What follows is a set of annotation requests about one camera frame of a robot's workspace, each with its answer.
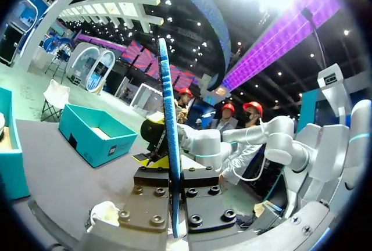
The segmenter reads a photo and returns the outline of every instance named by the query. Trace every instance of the teal cardboard box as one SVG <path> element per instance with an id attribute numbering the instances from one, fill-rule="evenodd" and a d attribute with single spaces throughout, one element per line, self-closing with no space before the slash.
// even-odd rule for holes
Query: teal cardboard box
<path id="1" fill-rule="evenodd" d="M 129 152 L 137 133 L 103 110 L 66 105 L 59 131 L 93 168 Z"/>
<path id="2" fill-rule="evenodd" d="M 30 196 L 23 167 L 22 148 L 13 110 L 12 92 L 0 87 L 0 113 L 5 128 L 0 137 L 0 186 L 9 200 Z"/>

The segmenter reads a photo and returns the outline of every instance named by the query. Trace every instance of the purple led light strip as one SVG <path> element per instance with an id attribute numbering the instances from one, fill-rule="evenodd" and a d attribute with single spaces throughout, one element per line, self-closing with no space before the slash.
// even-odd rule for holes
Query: purple led light strip
<path id="1" fill-rule="evenodd" d="M 127 47 L 124 46 L 124 45 L 115 44 L 115 43 L 112 43 L 112 42 L 109 42 L 109 41 L 106 41 L 106 40 L 98 39 L 98 38 L 91 37 L 91 36 L 84 35 L 84 34 L 79 34 L 77 36 L 77 39 L 81 39 L 81 40 L 84 40 L 84 41 L 87 41 L 87 42 L 92 41 L 92 42 L 94 42 L 98 45 L 106 46 L 106 47 L 112 48 L 112 49 L 117 49 L 118 51 L 121 51 L 121 52 L 125 52 L 125 50 L 127 49 Z"/>
<path id="2" fill-rule="evenodd" d="M 338 0 L 297 0 L 229 72 L 223 82 L 228 89 L 233 90 L 246 82 L 311 34 L 311 25 L 301 15 L 304 7 L 312 11 L 314 23 L 319 27 L 340 9 L 341 4 Z"/>

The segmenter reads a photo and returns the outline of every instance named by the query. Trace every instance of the bolt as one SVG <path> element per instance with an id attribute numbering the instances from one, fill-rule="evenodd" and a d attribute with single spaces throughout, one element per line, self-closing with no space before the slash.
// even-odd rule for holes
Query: bolt
<path id="1" fill-rule="evenodd" d="M 225 210 L 225 212 L 222 215 L 222 220 L 225 222 L 230 222 L 233 219 L 235 219 L 237 214 L 232 209 Z"/>
<path id="2" fill-rule="evenodd" d="M 154 215 L 150 220 L 151 225 L 156 227 L 163 225 L 164 222 L 165 219 L 161 215 Z"/>
<path id="3" fill-rule="evenodd" d="M 188 219 L 189 223 L 193 227 L 198 227 L 203 224 L 203 218 L 200 215 L 194 214 Z"/>
<path id="4" fill-rule="evenodd" d="M 130 220 L 130 212 L 129 211 L 125 211 L 125 210 L 121 210 L 118 212 L 118 215 L 119 215 L 119 220 L 120 221 L 129 221 Z"/>
<path id="5" fill-rule="evenodd" d="M 190 188 L 189 190 L 187 190 L 187 196 L 190 198 L 196 197 L 197 194 L 198 190 L 196 190 L 195 188 Z"/>
<path id="6" fill-rule="evenodd" d="M 139 185 L 135 185 L 133 187 L 133 193 L 137 194 L 137 195 L 140 195 L 142 194 L 144 191 L 144 189 L 142 188 L 142 186 L 139 186 Z"/>
<path id="7" fill-rule="evenodd" d="M 313 232 L 313 230 L 311 229 L 310 226 L 306 225 L 302 228 L 302 232 L 304 235 L 310 235 Z"/>
<path id="8" fill-rule="evenodd" d="M 217 195 L 219 192 L 220 192 L 220 187 L 219 187 L 218 185 L 211 186 L 211 187 L 209 188 L 209 191 L 208 191 L 208 193 L 209 193 L 210 195 Z"/>
<path id="9" fill-rule="evenodd" d="M 155 190 L 154 194 L 158 197 L 164 196 L 165 195 L 165 190 L 163 188 L 158 188 Z"/>
<path id="10" fill-rule="evenodd" d="M 301 218 L 298 217 L 298 216 L 293 216 L 293 217 L 291 218 L 291 221 L 292 221 L 293 224 L 298 225 L 298 224 L 301 223 Z"/>

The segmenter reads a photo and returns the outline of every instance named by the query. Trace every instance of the ceiling light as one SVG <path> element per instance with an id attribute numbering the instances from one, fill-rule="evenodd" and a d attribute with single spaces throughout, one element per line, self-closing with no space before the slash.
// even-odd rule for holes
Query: ceiling light
<path id="1" fill-rule="evenodd" d="M 264 13 L 266 11 L 266 8 L 264 6 L 260 6 L 260 13 Z"/>

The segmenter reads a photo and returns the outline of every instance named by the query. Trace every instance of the white shirt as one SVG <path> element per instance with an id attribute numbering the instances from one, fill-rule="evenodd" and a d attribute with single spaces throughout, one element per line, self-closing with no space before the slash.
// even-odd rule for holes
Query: white shirt
<path id="1" fill-rule="evenodd" d="M 219 125 L 217 125 L 216 129 L 220 131 L 227 124 L 229 124 L 229 121 L 228 122 L 222 122 L 222 120 L 220 120 Z"/>
<path id="2" fill-rule="evenodd" d="M 231 184 L 237 185 L 240 178 L 235 172 L 242 176 L 249 166 L 253 158 L 256 156 L 262 145 L 243 145 L 238 144 L 238 149 L 230 154 L 225 161 L 222 162 L 221 173 L 223 177 Z"/>

